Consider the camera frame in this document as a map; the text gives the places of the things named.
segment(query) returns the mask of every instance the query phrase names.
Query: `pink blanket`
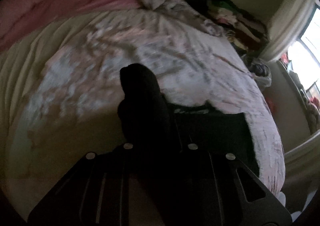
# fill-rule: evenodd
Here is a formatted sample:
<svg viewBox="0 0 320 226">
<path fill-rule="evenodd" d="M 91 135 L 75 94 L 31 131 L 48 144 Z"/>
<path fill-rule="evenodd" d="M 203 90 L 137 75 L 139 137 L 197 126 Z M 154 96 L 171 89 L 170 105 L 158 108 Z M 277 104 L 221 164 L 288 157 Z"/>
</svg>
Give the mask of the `pink blanket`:
<svg viewBox="0 0 320 226">
<path fill-rule="evenodd" d="M 138 0 L 1 0 L 0 52 L 50 22 L 93 10 L 139 8 Z"/>
</svg>

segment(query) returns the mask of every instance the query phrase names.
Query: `mattress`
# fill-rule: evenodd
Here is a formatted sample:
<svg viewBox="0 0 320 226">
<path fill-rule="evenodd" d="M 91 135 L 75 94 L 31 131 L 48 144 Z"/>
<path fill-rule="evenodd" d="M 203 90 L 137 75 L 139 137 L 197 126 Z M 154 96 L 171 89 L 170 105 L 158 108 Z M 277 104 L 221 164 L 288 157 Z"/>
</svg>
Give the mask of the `mattress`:
<svg viewBox="0 0 320 226">
<path fill-rule="evenodd" d="M 209 100 L 223 113 L 245 113 L 259 178 L 278 194 L 281 139 L 227 39 L 153 11 L 106 11 L 51 23 L 0 56 L 1 186 L 24 219 L 84 154 L 125 141 L 116 113 L 124 97 L 119 70 L 137 62 L 155 73 L 170 102 Z"/>
</svg>

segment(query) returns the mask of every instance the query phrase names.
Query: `silver bolt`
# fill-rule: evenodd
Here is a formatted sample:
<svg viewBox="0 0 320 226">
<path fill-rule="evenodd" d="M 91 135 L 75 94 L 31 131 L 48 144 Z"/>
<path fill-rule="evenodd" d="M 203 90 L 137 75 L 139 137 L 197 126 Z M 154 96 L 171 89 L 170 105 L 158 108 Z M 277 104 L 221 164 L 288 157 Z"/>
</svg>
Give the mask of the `silver bolt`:
<svg viewBox="0 0 320 226">
<path fill-rule="evenodd" d="M 131 143 L 126 143 L 126 144 L 123 145 L 123 148 L 124 149 L 132 149 L 133 145 Z"/>
<path fill-rule="evenodd" d="M 85 155 L 86 159 L 94 159 L 96 157 L 96 154 L 93 152 L 89 152 Z"/>
<path fill-rule="evenodd" d="M 226 158 L 229 159 L 229 160 L 235 160 L 236 159 L 236 156 L 232 153 L 228 153 L 226 154 Z"/>
<path fill-rule="evenodd" d="M 197 144 L 191 143 L 188 145 L 188 148 L 191 150 L 196 150 L 196 149 L 198 149 L 198 146 L 197 146 Z"/>
</svg>

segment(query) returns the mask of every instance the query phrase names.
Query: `window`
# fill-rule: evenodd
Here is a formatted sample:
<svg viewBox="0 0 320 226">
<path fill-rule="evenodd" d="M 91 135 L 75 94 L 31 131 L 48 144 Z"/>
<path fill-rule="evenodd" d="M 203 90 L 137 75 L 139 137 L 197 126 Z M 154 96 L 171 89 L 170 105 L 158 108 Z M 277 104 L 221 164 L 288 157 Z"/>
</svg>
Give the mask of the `window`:
<svg viewBox="0 0 320 226">
<path fill-rule="evenodd" d="M 320 100 L 320 9 L 315 7 L 297 41 L 288 49 L 292 70 L 297 73 L 308 97 Z"/>
</svg>

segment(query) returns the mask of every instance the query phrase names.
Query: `bed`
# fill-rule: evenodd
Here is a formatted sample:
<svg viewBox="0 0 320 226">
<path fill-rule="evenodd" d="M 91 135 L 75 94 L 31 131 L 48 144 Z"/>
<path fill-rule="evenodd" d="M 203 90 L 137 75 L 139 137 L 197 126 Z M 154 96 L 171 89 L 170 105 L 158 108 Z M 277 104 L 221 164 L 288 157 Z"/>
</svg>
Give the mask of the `bed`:
<svg viewBox="0 0 320 226">
<path fill-rule="evenodd" d="M 219 26 L 184 0 L 71 1 L 34 1 L 0 41 L 1 189 L 25 220 L 84 154 L 125 141 L 119 70 L 137 62 L 172 103 L 245 113 L 259 178 L 277 196 L 285 177 L 277 127 Z"/>
</svg>

